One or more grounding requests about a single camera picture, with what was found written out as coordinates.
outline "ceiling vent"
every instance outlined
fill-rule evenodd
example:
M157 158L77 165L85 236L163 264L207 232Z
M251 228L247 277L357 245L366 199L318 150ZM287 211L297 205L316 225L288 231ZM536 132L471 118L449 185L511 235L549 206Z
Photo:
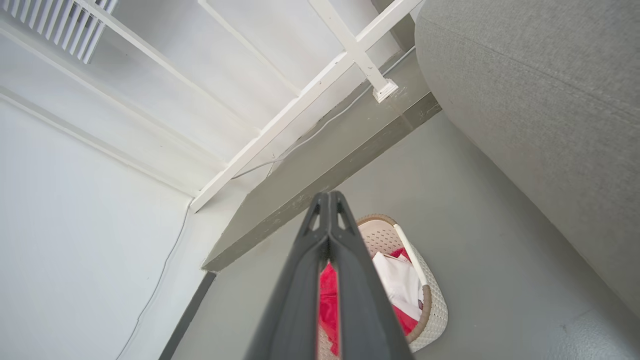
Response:
M108 13L117 2L95 0ZM91 60L104 31L104 23L73 0L4 0L3 9L83 63Z

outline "gray concrete beam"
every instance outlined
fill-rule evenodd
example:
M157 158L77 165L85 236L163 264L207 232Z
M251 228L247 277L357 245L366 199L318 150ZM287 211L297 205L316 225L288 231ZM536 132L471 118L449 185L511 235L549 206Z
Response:
M317 192L335 188L441 110L415 54L387 77L398 84L398 91L381 104L373 96L363 96L247 195L211 250L204 270L223 270L306 209ZM357 88L299 141L346 108L363 89Z

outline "gray sofa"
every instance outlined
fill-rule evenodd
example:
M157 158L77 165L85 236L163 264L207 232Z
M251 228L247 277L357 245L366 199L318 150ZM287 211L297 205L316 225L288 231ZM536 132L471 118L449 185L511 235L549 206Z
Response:
M449 119L640 316L636 6L429 0L416 46Z

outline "laundry basket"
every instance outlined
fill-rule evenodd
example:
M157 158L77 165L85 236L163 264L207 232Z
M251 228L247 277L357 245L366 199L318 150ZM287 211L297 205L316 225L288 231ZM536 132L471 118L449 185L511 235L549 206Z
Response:
M358 230L371 257L378 251L390 255L402 247L406 249L409 259L418 273L424 292L424 306L420 320L413 331L406 336L406 339L412 352L429 345L439 338L447 327L448 312L442 292L427 263L407 240L400 225L386 215L371 214L361 218L358 220ZM326 333L321 327L318 327L318 332L318 359L337 359L337 356L331 353L331 342Z

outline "electrical wire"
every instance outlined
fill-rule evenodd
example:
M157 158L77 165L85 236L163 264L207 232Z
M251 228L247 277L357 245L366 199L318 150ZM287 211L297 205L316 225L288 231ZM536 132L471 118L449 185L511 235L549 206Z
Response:
M180 237L182 236L182 232L184 231L184 224L187 223L187 215L189 214L189 207L191 206L191 203L194 200L195 199L191 199L191 201L189 201L189 204L187 205L187 211L184 212L184 219L182 219L182 227L180 228L180 233L178 233L178 238L173 243L173 246L171 247L171 251L169 251L169 254L166 256L166 259L164 259L164 265L162 266L162 271L160 272L160 276L158 277L158 282L156 283L156 287L154 288L154 292L151 293L151 296L147 300L147 303L145 304L145 307L143 307L142 311L140 311L140 314L138 315L138 319L136 320L136 325L133 327L133 330L131 331L131 334L129 335L129 338L127 339L127 342L124 344L124 346L120 350L120 353L118 354L118 356L116 356L116 360L118 360L120 358L120 356L122 356L122 353L124 352L124 350L127 348L127 346L129 346L129 343L131 342L131 338L133 338L133 334L135 334L136 330L138 329L138 326L140 324L140 318L142 318L142 314L145 313L145 311L147 310L147 307L151 303L151 299L153 299L154 296L156 295L158 287L160 286L160 281L162 281L162 276L164 275L164 271L166 270L166 264L167 264L167 262L169 262L169 259L171 258L171 255L173 254L173 251L175 250L175 247L178 245L178 241L180 241Z
M382 73L382 76L387 75L387 74L388 74L388 73L389 73L389 72L390 72L394 67L396 67L396 65L398 65L398 64L400 63L400 61L403 61L403 60L404 60L404 58L405 58L405 57L407 57L409 54L411 54L411 52L413 52L414 50L415 50L415 45L414 45L411 49L407 50L407 52L406 52L406 53L404 53L404 54L400 57L400 59L398 59L398 60L397 60L393 65L391 65L391 66L389 67L389 69L387 69L385 72L383 72L383 73ZM353 106L353 105L354 105L358 100L360 100L360 98L361 98L361 97L363 97L363 96L364 96L364 94L366 94L366 93L371 89L371 87L372 87L372 86L371 86L371 84L369 84L369 86L367 86L367 88L362 92L362 94L358 95L358 97L357 97L353 102L351 102L351 104L349 104L349 106L347 106L344 110L340 111L336 116L332 117L332 118L331 118L331 119L329 119L327 122L325 122L325 123L324 123L324 125L322 125L322 127L320 127L320 129L319 129L318 131L316 131L313 135L311 135L311 136L310 136L308 139L306 139L305 141L303 141L303 142L299 143L298 145L294 146L291 150L286 151L284 154L280 155L277 159L275 159L275 160L271 160L271 161L267 161L267 162L265 162L265 163L261 163L260 165L258 165L258 166L256 166L256 167L252 167L251 169L249 169L249 170L247 170L247 171L245 171L245 172L243 172L243 173L241 173L241 174L238 174L238 175L236 175L236 176L232 177L232 178L231 178L231 180L235 180L235 179L237 179L238 177L241 177L241 176L243 176L243 175L249 174L250 172L252 172L252 171L254 171L254 170L257 170L257 169L259 169L259 168L261 168L261 167L263 167L263 166L265 166L265 165L275 164L275 163L277 163L277 162L279 162L279 161L282 161L282 160L286 159L286 158L287 158L287 156L288 156L290 153L294 152L298 147L301 147L302 145L305 145L307 142L311 141L311 139L315 138L315 137L316 137L316 135L318 135L318 134L319 134L319 133L320 133L320 132L321 132L321 131L322 131L322 130L327 126L327 125L329 125L329 123L330 123L330 122L334 121L334 120L335 120L335 119L337 119L340 115L342 115L342 114L344 114L345 112L347 112L347 110L349 110L349 109L350 109L350 108L351 108L351 107L352 107L352 106Z

